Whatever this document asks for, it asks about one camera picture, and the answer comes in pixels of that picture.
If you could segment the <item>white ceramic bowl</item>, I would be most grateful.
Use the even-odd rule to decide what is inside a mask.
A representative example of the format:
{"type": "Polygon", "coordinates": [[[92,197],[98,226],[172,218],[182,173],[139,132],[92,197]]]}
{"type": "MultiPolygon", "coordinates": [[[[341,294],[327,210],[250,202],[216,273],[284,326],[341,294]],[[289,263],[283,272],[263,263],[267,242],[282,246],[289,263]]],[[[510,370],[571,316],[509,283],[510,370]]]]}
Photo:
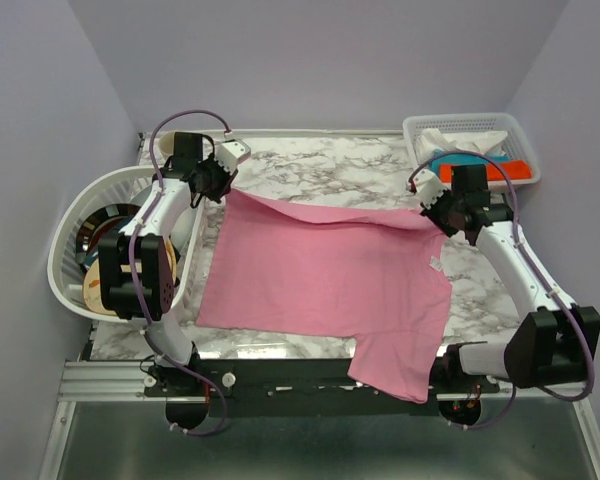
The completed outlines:
{"type": "MultiPolygon", "coordinates": [[[[150,193],[150,187],[144,188],[131,198],[131,204],[141,207],[149,198],[150,193]]],[[[182,251],[187,245],[191,237],[191,231],[194,225],[195,217],[196,210],[188,207],[176,221],[170,234],[171,242],[176,250],[182,251]]]]}

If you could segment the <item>teal folded t shirt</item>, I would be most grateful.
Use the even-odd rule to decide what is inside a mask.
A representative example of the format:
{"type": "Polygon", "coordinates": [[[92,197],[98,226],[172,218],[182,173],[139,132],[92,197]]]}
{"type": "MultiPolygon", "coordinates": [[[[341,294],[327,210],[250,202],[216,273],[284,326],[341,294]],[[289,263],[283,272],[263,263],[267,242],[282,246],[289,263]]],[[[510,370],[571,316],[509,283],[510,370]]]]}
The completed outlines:
{"type": "Polygon", "coordinates": [[[491,163],[486,161],[482,157],[466,153],[452,153],[450,155],[443,156],[442,151],[435,151],[433,161],[428,165],[428,168],[433,171],[439,177],[442,177],[440,173],[443,165],[450,166],[467,166],[467,165],[486,165],[490,166],[491,163]]]}

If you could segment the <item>white oval dish basket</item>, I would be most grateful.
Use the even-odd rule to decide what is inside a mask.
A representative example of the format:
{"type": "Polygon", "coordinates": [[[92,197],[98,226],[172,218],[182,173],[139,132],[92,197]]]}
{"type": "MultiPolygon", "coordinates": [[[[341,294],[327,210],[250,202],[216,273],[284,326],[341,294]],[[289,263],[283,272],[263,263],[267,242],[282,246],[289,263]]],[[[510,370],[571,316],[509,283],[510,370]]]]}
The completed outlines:
{"type": "MultiPolygon", "coordinates": [[[[85,273],[76,261],[76,239],[86,232],[81,225],[98,210],[114,204],[138,204],[136,196],[151,187],[153,168],[132,166],[110,172],[85,187],[70,204],[62,217],[52,240],[47,277],[56,299],[69,311],[91,321],[122,324],[115,315],[90,310],[84,303],[83,282],[85,273]]],[[[171,311],[179,321],[187,316],[193,294],[196,274],[195,257],[201,249],[200,236],[206,226],[205,204],[192,211],[193,219],[187,232],[176,230],[172,240],[181,253],[177,264],[180,280],[175,291],[171,311]]]]}

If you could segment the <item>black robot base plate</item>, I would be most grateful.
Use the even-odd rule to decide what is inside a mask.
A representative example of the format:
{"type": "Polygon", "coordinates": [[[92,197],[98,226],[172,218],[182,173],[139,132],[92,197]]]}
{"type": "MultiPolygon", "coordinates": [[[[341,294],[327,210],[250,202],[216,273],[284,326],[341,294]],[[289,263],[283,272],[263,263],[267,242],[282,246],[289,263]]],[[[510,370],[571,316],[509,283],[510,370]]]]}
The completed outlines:
{"type": "Polygon", "coordinates": [[[309,417],[409,414],[436,416],[441,402],[467,401],[495,394],[499,387],[484,376],[446,372],[438,357],[425,389],[425,402],[400,400],[347,375],[351,361],[335,359],[200,359],[192,369],[211,386],[174,367],[150,366],[144,395],[208,407],[220,417],[309,417]]]}

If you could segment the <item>white folded t shirt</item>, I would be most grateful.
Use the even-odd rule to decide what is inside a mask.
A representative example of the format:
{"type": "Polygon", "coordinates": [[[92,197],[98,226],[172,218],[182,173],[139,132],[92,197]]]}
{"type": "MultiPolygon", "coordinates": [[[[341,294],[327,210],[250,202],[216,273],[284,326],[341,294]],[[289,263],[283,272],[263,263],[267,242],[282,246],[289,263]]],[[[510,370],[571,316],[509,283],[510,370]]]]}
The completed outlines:
{"type": "Polygon", "coordinates": [[[508,137],[509,134],[503,130],[443,133],[437,128],[426,128],[415,138],[415,153],[422,161],[432,158],[437,152],[449,151],[503,156],[503,145],[508,137]]]}

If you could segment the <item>orange folded t shirt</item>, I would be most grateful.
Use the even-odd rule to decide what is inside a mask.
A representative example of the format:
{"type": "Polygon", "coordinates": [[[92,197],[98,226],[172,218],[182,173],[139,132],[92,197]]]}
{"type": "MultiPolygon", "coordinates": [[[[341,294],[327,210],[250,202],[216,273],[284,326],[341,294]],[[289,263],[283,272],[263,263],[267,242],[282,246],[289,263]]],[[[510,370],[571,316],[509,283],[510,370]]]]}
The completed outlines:
{"type": "MultiPolygon", "coordinates": [[[[455,166],[473,166],[482,165],[486,167],[486,175],[488,182],[503,181],[504,177],[501,172],[492,164],[482,159],[466,159],[466,160],[442,160],[434,169],[439,178],[445,182],[451,182],[452,168],[455,166]]],[[[498,165],[508,175],[511,181],[531,180],[533,173],[528,164],[523,160],[510,160],[498,162],[498,165]]]]}

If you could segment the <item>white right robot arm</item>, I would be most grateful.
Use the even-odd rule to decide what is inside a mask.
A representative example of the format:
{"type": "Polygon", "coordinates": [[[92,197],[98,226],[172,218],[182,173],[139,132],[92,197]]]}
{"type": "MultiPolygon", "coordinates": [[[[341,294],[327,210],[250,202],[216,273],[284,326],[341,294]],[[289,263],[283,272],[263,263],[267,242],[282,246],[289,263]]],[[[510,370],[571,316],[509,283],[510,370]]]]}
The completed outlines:
{"type": "Polygon", "coordinates": [[[582,307],[549,275],[524,237],[517,205],[491,199],[483,165],[456,166],[449,186],[430,170],[413,174],[411,189],[422,214],[447,236],[463,233],[486,257],[513,300],[521,323],[504,344],[452,345],[440,379],[460,392],[476,376],[491,376],[521,389],[573,382],[589,395],[600,315],[582,307]]]}

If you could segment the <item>beige bird pattern plate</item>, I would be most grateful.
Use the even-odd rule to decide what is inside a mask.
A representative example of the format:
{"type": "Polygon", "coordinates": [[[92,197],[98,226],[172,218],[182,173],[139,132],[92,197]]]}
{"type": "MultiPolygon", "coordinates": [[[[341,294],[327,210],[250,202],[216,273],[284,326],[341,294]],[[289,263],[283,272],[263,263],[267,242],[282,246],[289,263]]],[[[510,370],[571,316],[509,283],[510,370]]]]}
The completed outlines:
{"type": "MultiPolygon", "coordinates": [[[[177,286],[179,284],[177,278],[177,261],[180,259],[180,254],[170,240],[165,241],[165,247],[174,285],[177,286]]],[[[114,311],[104,308],[101,300],[98,250],[96,246],[88,251],[85,260],[82,262],[82,266],[85,268],[82,292],[87,309],[97,314],[110,317],[115,316],[116,313],[114,311]]]]}

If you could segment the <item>aluminium frame rail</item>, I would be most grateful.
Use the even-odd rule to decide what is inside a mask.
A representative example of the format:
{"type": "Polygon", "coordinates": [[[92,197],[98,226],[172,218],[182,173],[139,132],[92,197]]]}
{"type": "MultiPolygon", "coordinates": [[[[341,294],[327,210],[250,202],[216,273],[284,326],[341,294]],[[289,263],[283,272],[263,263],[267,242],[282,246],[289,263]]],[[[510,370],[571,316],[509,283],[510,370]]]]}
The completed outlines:
{"type": "MultiPolygon", "coordinates": [[[[177,396],[158,390],[156,396],[145,392],[146,375],[140,371],[139,361],[96,361],[66,362],[61,375],[57,394],[58,402],[127,402],[127,401],[199,401],[204,395],[177,396]]],[[[572,397],[583,389],[582,383],[559,384],[549,387],[554,392],[572,397]]],[[[336,387],[348,393],[371,393],[379,395],[379,391],[368,386],[336,387]]],[[[512,385],[504,381],[489,384],[481,388],[481,400],[508,399],[512,385]]],[[[468,389],[461,393],[436,393],[441,401],[460,400],[469,397],[468,389]]],[[[517,389],[516,399],[542,398],[545,392],[538,388],[517,389]]]]}

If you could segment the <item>pink t shirt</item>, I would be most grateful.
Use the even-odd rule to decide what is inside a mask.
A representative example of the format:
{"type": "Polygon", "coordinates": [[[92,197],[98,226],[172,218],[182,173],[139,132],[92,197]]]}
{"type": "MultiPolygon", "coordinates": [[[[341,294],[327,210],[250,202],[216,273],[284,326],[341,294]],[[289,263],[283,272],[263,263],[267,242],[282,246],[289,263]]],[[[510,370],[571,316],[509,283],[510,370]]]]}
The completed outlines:
{"type": "Polygon", "coordinates": [[[349,376],[422,404],[451,286],[444,234],[411,209],[294,204],[232,192],[201,327],[351,338],[349,376]]]}

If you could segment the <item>dark striped rim plate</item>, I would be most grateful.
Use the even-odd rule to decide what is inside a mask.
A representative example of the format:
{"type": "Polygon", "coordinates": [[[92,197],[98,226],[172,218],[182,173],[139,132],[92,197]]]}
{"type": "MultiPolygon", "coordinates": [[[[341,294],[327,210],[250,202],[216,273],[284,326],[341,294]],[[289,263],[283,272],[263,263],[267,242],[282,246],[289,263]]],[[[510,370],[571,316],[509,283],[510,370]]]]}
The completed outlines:
{"type": "Polygon", "coordinates": [[[88,261],[87,257],[97,247],[101,236],[136,211],[135,205],[115,203],[99,208],[82,221],[75,239],[75,260],[82,270],[90,268],[92,261],[88,261]]]}

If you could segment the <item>beige ceramic mug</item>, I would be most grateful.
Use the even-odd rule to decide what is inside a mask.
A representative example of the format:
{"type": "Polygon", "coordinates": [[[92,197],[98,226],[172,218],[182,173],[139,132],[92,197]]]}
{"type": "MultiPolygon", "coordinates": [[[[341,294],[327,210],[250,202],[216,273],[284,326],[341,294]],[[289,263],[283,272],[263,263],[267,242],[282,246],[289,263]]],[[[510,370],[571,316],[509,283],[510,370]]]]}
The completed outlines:
{"type": "Polygon", "coordinates": [[[158,150],[164,160],[167,160],[174,154],[175,131],[164,132],[158,141],[158,150]]]}

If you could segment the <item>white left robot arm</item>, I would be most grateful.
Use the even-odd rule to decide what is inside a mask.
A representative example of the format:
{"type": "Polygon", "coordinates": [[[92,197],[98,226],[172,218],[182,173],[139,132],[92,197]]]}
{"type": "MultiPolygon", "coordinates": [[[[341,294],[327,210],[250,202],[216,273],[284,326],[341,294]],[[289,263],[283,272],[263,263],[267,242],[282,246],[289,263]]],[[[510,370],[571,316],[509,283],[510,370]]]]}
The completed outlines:
{"type": "Polygon", "coordinates": [[[231,190],[238,165],[251,149],[227,135],[219,143],[205,134],[173,132],[170,155],[155,170],[148,198],[124,227],[98,243],[100,297],[105,309],[134,324],[157,360],[170,366],[167,382],[181,395],[202,380],[190,361],[194,344],[174,316],[175,280],[167,241],[180,217],[201,200],[218,203],[231,190]]]}

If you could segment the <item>white plastic mesh basket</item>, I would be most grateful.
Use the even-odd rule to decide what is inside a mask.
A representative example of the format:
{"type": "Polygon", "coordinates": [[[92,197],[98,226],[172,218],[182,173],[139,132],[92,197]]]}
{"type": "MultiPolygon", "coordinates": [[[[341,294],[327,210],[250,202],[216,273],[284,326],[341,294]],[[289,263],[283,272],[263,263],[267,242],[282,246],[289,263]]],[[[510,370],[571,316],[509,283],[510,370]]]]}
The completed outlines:
{"type": "Polygon", "coordinates": [[[503,152],[510,160],[524,160],[529,166],[529,179],[516,179],[512,183],[516,188],[537,183],[541,178],[541,170],[524,131],[517,120],[504,112],[456,113],[437,115],[417,115],[407,117],[403,123],[403,136],[406,143],[411,168],[421,163],[417,152],[421,131],[426,128],[437,128],[443,134],[506,131],[508,137],[502,144],[503,152]]]}

